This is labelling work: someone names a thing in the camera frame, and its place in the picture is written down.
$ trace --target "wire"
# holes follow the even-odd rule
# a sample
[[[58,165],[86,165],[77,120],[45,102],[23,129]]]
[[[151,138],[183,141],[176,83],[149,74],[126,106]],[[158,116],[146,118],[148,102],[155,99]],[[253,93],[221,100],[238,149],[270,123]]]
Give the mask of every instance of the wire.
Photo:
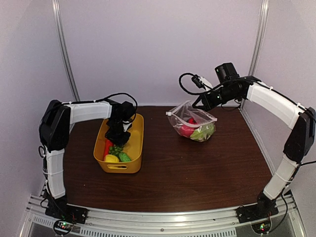
[[[55,200],[54,200],[54,198],[53,198],[53,196],[52,196],[52,194],[51,194],[51,192],[50,192],[50,188],[49,188],[48,183],[47,183],[47,191],[48,191],[49,195],[51,196],[51,199],[52,199],[53,203],[55,204],[55,206],[65,215],[65,217],[67,217],[66,212],[64,212],[64,210],[62,210],[62,209],[57,205],[57,203],[55,202]]]
[[[48,207],[42,206],[43,202],[46,201],[46,200],[47,200],[47,198],[43,199],[43,200],[40,202],[40,206],[41,206],[42,208],[48,209]]]
[[[117,96],[117,95],[126,95],[126,96],[128,96],[129,98],[131,98],[135,102],[134,118],[132,119],[131,122],[128,122],[128,123],[123,122],[123,123],[124,124],[130,124],[130,123],[134,122],[134,120],[136,118],[136,112],[137,112],[137,109],[138,109],[138,103],[137,103],[136,99],[133,96],[131,96],[130,94],[125,93],[125,92],[119,92],[119,93],[115,93],[115,94],[112,94],[112,95],[108,95],[107,97],[104,97],[102,99],[96,100],[96,102],[101,102],[101,101],[107,100],[107,99],[109,99],[111,97],[114,97],[114,96]]]
[[[180,77],[179,77],[179,85],[180,85],[180,87],[186,92],[186,93],[188,93],[189,95],[202,95],[202,94],[204,94],[205,92],[200,92],[200,93],[194,93],[194,92],[190,92],[190,91],[188,91],[183,85],[182,85],[182,82],[181,82],[181,80],[182,80],[182,77],[184,77],[184,76],[194,76],[192,73],[183,73]]]
[[[204,85],[205,87],[209,88],[209,89],[213,89],[212,87],[209,87],[208,85],[206,85],[206,84],[204,84],[204,83],[203,83],[203,85]]]
[[[283,199],[283,201],[284,201],[284,203],[285,203],[286,211],[285,211],[285,214],[284,214],[282,220],[281,220],[272,230],[270,230],[270,231],[268,232],[269,234],[272,233],[273,231],[275,231],[275,230],[282,224],[282,222],[285,220],[286,215],[287,215],[287,212],[288,212],[288,205],[287,205],[286,200],[284,199],[283,191],[284,191],[284,189],[282,190],[281,198]]]
[[[314,121],[314,123],[316,123],[316,119],[314,118],[314,115],[312,114],[312,112],[309,111],[309,109],[305,109],[305,112]]]
[[[269,212],[270,230],[272,229],[271,212]]]
[[[227,112],[231,112],[231,111],[234,111],[234,110],[237,110],[237,109],[240,109],[241,107],[241,102],[237,102],[236,99],[234,100],[235,103],[239,104],[237,107],[233,108],[233,109],[230,109],[230,110],[227,110],[227,109],[224,109],[223,105],[221,105],[221,108]]]
[[[316,163],[316,160],[310,161],[310,162],[306,162],[306,163],[302,163],[300,166],[307,165],[307,164],[314,164],[314,163]]]
[[[44,146],[39,146],[39,156],[45,158],[46,156],[46,149]]]

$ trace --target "plastic bag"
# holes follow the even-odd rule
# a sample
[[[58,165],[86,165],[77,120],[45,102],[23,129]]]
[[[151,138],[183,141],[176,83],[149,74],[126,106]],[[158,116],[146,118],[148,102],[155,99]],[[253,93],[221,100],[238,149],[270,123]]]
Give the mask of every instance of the plastic bag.
[[[169,122],[180,136],[204,142],[215,132],[217,118],[192,107],[191,101],[166,112]]]

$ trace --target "yellow basket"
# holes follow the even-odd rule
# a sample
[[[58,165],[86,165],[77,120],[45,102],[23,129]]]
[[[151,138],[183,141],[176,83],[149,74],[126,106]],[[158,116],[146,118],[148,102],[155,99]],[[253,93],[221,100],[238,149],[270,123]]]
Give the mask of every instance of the yellow basket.
[[[98,161],[101,168],[108,173],[136,173],[140,170],[142,164],[142,149],[143,149],[143,137],[144,137],[144,118],[140,114],[136,115],[136,118],[132,124],[132,127],[128,130],[130,132],[130,138],[124,146],[123,152],[125,152],[131,159],[129,162],[111,163],[104,161],[104,149],[105,149],[105,133],[108,131],[107,119],[103,120],[101,124],[99,134],[94,146],[94,158]]]

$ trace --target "toy carrot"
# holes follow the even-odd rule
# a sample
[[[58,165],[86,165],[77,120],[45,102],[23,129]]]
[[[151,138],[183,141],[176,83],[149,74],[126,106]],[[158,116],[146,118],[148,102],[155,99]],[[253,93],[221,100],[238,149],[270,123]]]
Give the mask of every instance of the toy carrot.
[[[104,149],[104,159],[105,159],[105,156],[109,153],[109,150],[110,150],[110,147],[113,146],[113,143],[107,139],[106,142],[105,142],[105,149]]]

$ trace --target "brown table surface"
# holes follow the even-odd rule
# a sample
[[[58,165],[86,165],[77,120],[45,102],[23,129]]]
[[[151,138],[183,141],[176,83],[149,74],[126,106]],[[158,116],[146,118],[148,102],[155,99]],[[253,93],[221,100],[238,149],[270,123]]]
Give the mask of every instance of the brown table surface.
[[[140,107],[143,161],[136,174],[104,172],[93,157],[102,120],[77,123],[64,157],[68,202],[119,211],[179,212],[253,203],[271,178],[238,110],[215,108],[216,132],[204,143],[180,137],[165,112]]]

